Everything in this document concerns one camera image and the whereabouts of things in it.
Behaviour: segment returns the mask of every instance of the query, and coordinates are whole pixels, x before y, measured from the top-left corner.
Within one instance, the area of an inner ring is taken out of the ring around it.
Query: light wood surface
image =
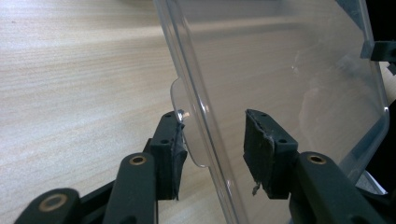
[[[115,178],[172,110],[177,75],[153,3],[0,1],[0,223],[39,194]],[[188,158],[160,223],[224,223],[207,169]]]

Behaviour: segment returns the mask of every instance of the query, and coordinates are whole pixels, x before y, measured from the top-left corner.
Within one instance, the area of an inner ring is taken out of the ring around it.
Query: plastic cover
[[[357,181],[388,129],[363,0],[155,0],[179,79],[172,97],[192,159],[208,166],[229,223],[287,223],[243,159],[245,111],[272,116],[299,151]]]

